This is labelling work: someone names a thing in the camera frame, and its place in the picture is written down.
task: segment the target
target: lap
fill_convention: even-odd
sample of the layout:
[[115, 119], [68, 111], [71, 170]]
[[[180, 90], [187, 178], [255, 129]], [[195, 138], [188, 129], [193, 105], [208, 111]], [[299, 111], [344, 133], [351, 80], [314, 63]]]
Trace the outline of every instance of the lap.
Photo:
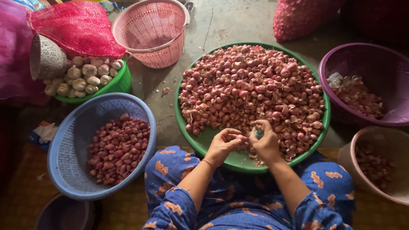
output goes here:
[[[167, 147], [152, 157], [145, 170], [149, 213], [160, 204], [166, 191], [177, 186], [199, 162], [194, 153], [187, 153], [178, 146]], [[355, 208], [353, 182], [341, 166], [315, 152], [293, 169], [310, 190], [340, 213], [345, 223], [351, 222], [351, 212]], [[235, 174], [219, 168], [208, 186], [198, 220], [210, 221], [232, 208], [231, 203], [243, 201], [260, 204], [275, 216], [291, 219], [270, 174]]]

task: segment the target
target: person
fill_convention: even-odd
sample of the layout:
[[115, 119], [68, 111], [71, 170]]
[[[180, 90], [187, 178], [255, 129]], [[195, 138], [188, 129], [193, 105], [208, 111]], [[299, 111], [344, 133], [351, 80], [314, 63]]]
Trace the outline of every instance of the person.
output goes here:
[[258, 120], [249, 141], [271, 175], [233, 174], [219, 168], [241, 144], [223, 129], [203, 160], [178, 146], [158, 151], [145, 170], [149, 220], [145, 229], [352, 229], [354, 188], [345, 169], [317, 151], [293, 169], [280, 156], [278, 137]]

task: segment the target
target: green tray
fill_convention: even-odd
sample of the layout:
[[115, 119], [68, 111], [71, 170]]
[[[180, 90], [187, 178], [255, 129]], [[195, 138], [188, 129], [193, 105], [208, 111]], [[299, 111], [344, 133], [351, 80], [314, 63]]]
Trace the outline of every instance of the green tray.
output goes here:
[[72, 103], [72, 104], [81, 104], [86, 102], [89, 99], [103, 95], [110, 92], [124, 92], [129, 93], [131, 86], [130, 71], [126, 64], [126, 57], [122, 59], [124, 61], [124, 66], [118, 71], [117, 75], [112, 78], [111, 82], [103, 87], [102, 89], [96, 91], [93, 94], [87, 95], [85, 97], [62, 97], [60, 95], [55, 95], [54, 97], [63, 102]]
[[[278, 51], [283, 51], [285, 54], [288, 54], [289, 57], [297, 59], [297, 61], [303, 65], [308, 66], [308, 68], [312, 71], [314, 79], [319, 82], [318, 79], [318, 73], [313, 69], [313, 67], [308, 64], [304, 59], [302, 59], [300, 56], [294, 54], [293, 52], [277, 47], [274, 45], [266, 44], [266, 43], [256, 43], [256, 42], [240, 42], [240, 43], [231, 43], [227, 45], [222, 45], [220, 47], [214, 48], [208, 52], [213, 53], [215, 50], [218, 50], [219, 48], [227, 49], [228, 47], [232, 47], [233, 45], [261, 45], [265, 49], [274, 49]], [[202, 60], [202, 57], [199, 57], [196, 61], [194, 61], [189, 68], [193, 68], [195, 62]], [[201, 132], [201, 136], [198, 137], [196, 135], [193, 135], [192, 133], [188, 133], [185, 129], [187, 122], [182, 116], [182, 113], [180, 111], [180, 103], [179, 103], [179, 93], [181, 92], [180, 84], [182, 83], [182, 79], [179, 81], [178, 85], [178, 94], [175, 96], [175, 115], [176, 115], [176, 121], [178, 122], [178, 126], [180, 131], [182, 132], [183, 136], [186, 138], [187, 142], [192, 146], [192, 148], [195, 150], [195, 153], [198, 153], [201, 157], [204, 157], [206, 155], [207, 150], [209, 149], [209, 146], [211, 144], [211, 141], [213, 137], [220, 132], [220, 129], [213, 130], [211, 127], [206, 127], [204, 131]], [[324, 139], [325, 135], [328, 132], [328, 128], [330, 126], [330, 114], [331, 114], [331, 108], [330, 108], [330, 100], [328, 96], [323, 93], [323, 98], [325, 101], [325, 109], [324, 111], [324, 116], [323, 116], [323, 124], [324, 124], [324, 129], [321, 131], [320, 135], [318, 135], [317, 141], [311, 146], [310, 150], [298, 155], [295, 157], [291, 162], [288, 164], [290, 166], [295, 166], [296, 164], [302, 162], [305, 160], [309, 155], [311, 155], [320, 145], [321, 141]], [[249, 152], [248, 151], [233, 151], [230, 153], [230, 155], [227, 157], [225, 160], [224, 164], [222, 167], [230, 169], [232, 171], [240, 172], [240, 173], [247, 173], [247, 174], [262, 174], [268, 172], [268, 168], [266, 166], [255, 166], [253, 164], [253, 161], [249, 158]]]

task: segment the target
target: purple basket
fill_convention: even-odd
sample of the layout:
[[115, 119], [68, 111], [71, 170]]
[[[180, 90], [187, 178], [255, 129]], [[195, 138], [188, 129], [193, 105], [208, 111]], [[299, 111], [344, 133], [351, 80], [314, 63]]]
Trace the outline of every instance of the purple basket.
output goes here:
[[[335, 72], [361, 76], [369, 91], [382, 98], [386, 115], [380, 120], [372, 119], [344, 104], [326, 80]], [[319, 64], [318, 73], [322, 88], [332, 102], [335, 120], [359, 127], [409, 125], [409, 58], [406, 56], [380, 45], [349, 43], [328, 52]]]

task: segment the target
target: blue plastic basket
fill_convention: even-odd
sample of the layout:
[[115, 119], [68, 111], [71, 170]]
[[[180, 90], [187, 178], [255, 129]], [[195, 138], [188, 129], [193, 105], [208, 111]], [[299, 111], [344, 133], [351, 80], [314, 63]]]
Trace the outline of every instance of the blue plastic basket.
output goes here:
[[[148, 148], [136, 169], [121, 183], [109, 187], [95, 184], [89, 174], [87, 146], [95, 130], [123, 113], [148, 121], [151, 127]], [[114, 194], [136, 179], [155, 154], [156, 122], [149, 107], [139, 98], [125, 93], [95, 97], [72, 111], [61, 123], [48, 150], [47, 166], [51, 181], [64, 195], [80, 201], [99, 200]]]

